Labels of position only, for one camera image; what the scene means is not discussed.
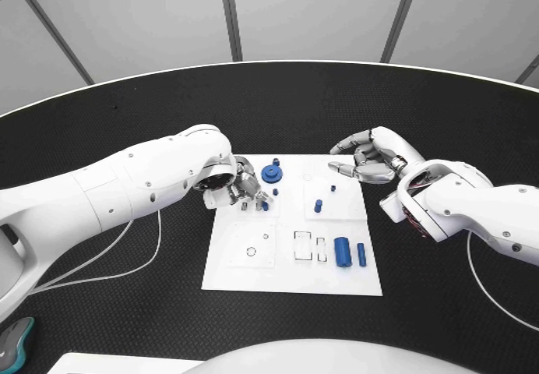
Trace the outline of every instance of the black dotted surface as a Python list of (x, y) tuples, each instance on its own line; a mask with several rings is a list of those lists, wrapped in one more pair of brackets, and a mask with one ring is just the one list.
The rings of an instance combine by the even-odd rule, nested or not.
[[(128, 79), (0, 118), (0, 187), (81, 168), (199, 123), (219, 126), (238, 154), (327, 153), (344, 136), (383, 125), (427, 159), (466, 161), (496, 185), (539, 185), (539, 94), (391, 66), (272, 62)], [(382, 298), (203, 291), (215, 213), (193, 191), (161, 211), (151, 265), (128, 277), (30, 296), (0, 325), (23, 316), (37, 320), (22, 372), (46, 372), (71, 351), (206, 360), (258, 343), (314, 337), (388, 344), (478, 372), (538, 372), (539, 333), (486, 299), (464, 233), (435, 244), (406, 223), (393, 224), (379, 209), (393, 188), (363, 186)], [(45, 278), (94, 256), (121, 229), (71, 249)], [(151, 257), (156, 240), (153, 214), (69, 279), (133, 269)], [(471, 245), (489, 291), (539, 324), (539, 268), (499, 255), (477, 238)]]

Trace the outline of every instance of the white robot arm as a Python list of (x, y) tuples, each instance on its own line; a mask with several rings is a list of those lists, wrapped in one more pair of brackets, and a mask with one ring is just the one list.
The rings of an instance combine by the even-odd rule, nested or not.
[(393, 222), (408, 218), (437, 242), (473, 231), (502, 254), (539, 266), (539, 188), (494, 187), (463, 162), (425, 161), (402, 137), (385, 127), (359, 132), (330, 153), (356, 146), (356, 166), (330, 162), (336, 172), (373, 184), (401, 177), (396, 191), (379, 202)]
[(0, 191), (0, 321), (33, 290), (46, 269), (84, 240), (154, 213), (190, 188), (208, 208), (239, 199), (272, 202), (248, 160), (232, 155), (213, 125), (137, 144), (86, 168)]

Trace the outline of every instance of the cable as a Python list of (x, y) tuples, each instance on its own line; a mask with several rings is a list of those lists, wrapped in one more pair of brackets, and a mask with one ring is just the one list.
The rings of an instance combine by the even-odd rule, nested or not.
[(480, 285), (480, 289), (481, 289), (483, 292), (486, 293), (486, 297), (490, 299), (490, 301), (493, 302), (493, 304), (500, 308), (500, 310), (503, 311), (503, 313), (507, 314), (509, 317), (512, 317), (512, 318), (515, 319), (515, 321), (517, 321), (519, 323), (522, 323), (522, 324), (523, 324), (526, 327), (529, 327), (532, 330), (539, 331), (539, 327), (535, 327), (533, 325), (530, 325), (526, 321), (523, 321), (520, 318), (515, 317), (515, 316), (507, 312), (507, 310), (506, 310), (506, 309), (503, 308), (503, 306), (497, 303), (497, 301), (494, 300), (494, 298), (490, 296), (489, 292), (486, 291), (486, 288), (484, 288), (484, 286), (483, 286), (483, 283), (480, 282), (480, 278), (477, 277), (474, 264), (473, 264), (473, 262), (471, 262), (470, 239), (471, 239), (471, 231), (468, 232), (468, 242), (467, 242), (467, 249), (468, 249), (468, 262), (470, 262), (471, 273), (474, 274), (474, 277), (476, 277), (476, 280), (477, 280), (477, 284)]
[[(157, 210), (157, 222), (159, 222), (159, 225), (160, 225), (160, 211)], [(135, 269), (127, 271), (125, 273), (121, 273), (121, 274), (115, 274), (115, 275), (108, 275), (105, 277), (97, 277), (97, 278), (89, 278), (89, 279), (82, 279), (82, 280), (74, 280), (72, 282), (66, 282), (66, 283), (62, 283), (62, 284), (56, 284), (56, 285), (52, 285), (52, 286), (48, 286), (46, 288), (42, 288), (42, 289), (35, 289), (33, 292), (30, 293), (30, 295), (33, 294), (37, 294), (39, 292), (43, 292), (43, 291), (48, 291), (48, 290), (52, 290), (53, 288), (59, 288), (59, 287), (63, 287), (63, 286), (69, 286), (72, 284), (81, 284), (81, 283), (85, 283), (85, 282), (94, 282), (94, 281), (105, 281), (108, 279), (114, 279), (114, 278), (120, 278), (125, 275), (130, 275), (133, 274), (134, 272), (137, 272), (138, 270), (141, 270), (143, 268), (146, 268), (150, 264), (151, 264), (151, 261), (154, 260), (156, 256), (157, 256), (157, 253), (160, 251), (160, 236), (157, 238), (157, 247), (156, 247), (156, 252), (154, 252), (154, 255), (151, 256), (150, 260), (143, 264), (140, 265)]]
[(30, 292), (30, 294), (33, 292), (39, 292), (39, 290), (42, 290), (43, 288), (46, 288), (48, 286), (50, 286), (50, 284), (55, 284), (58, 283), (65, 277), (68, 277), (71, 274), (74, 274), (76, 271), (79, 271), (84, 267), (86, 267), (108, 251), (110, 249), (115, 246), (115, 243), (120, 241), (120, 239), (124, 237), (125, 235), (125, 232), (130, 230), (130, 227), (131, 227), (131, 224), (133, 224), (133, 221), (130, 221), (130, 223), (127, 224), (124, 230), (121, 231), (121, 234), (118, 236), (118, 238), (112, 241), (112, 243), (110, 244), (110, 246), (104, 249), (104, 251), (94, 257), (91, 258), (82, 265), (76, 266), (66, 274), (61, 275), (59, 277), (53, 278), (49, 282), (40, 284), (35, 289), (33, 291)]

